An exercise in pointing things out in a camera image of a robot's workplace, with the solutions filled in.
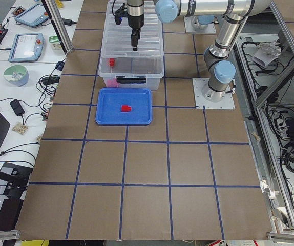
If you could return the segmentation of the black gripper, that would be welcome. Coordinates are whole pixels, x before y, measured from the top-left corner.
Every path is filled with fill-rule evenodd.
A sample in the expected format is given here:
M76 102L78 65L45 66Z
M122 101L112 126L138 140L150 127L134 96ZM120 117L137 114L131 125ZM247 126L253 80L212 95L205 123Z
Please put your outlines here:
M131 46L138 51L140 28L144 25L144 0L127 0L128 23L132 28Z

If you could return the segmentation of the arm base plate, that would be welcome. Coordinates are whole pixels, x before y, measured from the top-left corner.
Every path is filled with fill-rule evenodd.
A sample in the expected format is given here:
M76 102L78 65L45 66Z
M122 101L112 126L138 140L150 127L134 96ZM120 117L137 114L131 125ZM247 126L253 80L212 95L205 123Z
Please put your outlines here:
M184 17L185 32L190 34L216 34L215 16L199 15Z
M234 110L235 103L230 85L223 92L212 91L209 78L193 78L195 107L197 109Z

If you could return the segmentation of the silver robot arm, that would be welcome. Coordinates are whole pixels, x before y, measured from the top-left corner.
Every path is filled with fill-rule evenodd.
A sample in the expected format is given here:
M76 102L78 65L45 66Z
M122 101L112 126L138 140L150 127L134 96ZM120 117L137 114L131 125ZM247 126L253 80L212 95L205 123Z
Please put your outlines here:
M198 16L193 16L191 20L191 25L195 29L205 29L207 28L210 24L213 23L215 19L214 15L198 15Z
M223 24L212 45L204 54L210 79L203 87L203 97L220 102L226 88L236 74L235 66L227 59L248 17L265 10L270 1L154 1L155 12L162 23L170 23L179 16L222 15Z

